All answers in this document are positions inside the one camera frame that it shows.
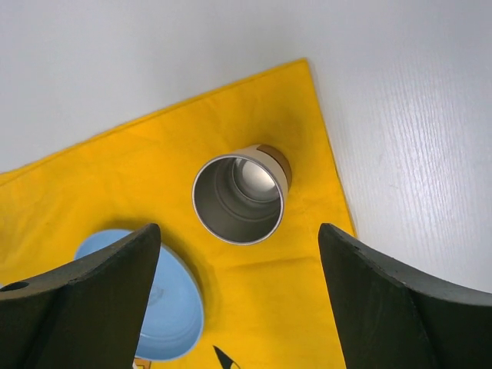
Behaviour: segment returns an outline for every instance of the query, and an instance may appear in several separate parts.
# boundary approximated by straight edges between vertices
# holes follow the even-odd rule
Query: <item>cup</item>
[[[242,148],[201,168],[193,184],[194,210],[221,240],[256,244],[281,223],[291,182],[291,166],[279,150],[268,145]]]

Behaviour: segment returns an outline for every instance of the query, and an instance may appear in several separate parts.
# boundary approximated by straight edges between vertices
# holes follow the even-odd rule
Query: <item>yellow towel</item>
[[[284,220],[260,244],[226,244],[194,214],[194,176],[210,158],[258,143],[291,163]],[[221,369],[218,350],[243,369],[344,367],[317,230],[353,229],[305,60],[0,175],[0,212],[2,284],[71,261],[96,231],[161,226],[200,284],[206,321],[190,354],[152,369]]]

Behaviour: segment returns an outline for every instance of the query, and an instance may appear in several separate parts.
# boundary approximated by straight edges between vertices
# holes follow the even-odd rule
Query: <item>black object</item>
[[[492,367],[492,294],[433,277],[331,224],[319,246],[348,369]]]
[[[131,368],[161,232],[120,241],[0,289],[0,368]]]

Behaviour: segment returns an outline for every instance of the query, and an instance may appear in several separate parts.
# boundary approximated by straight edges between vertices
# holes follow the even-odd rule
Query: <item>light blue bowl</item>
[[[124,229],[95,233],[82,243],[75,260],[130,233]],[[136,356],[150,361],[182,357],[198,343],[203,327],[204,309],[198,285],[185,263],[162,244]]]

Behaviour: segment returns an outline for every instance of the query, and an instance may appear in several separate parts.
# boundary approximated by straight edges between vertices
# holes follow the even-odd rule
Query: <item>gray cup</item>
[[[198,172],[193,206],[201,223],[232,244],[270,237],[284,215],[291,167],[282,153],[254,145],[218,156]]]

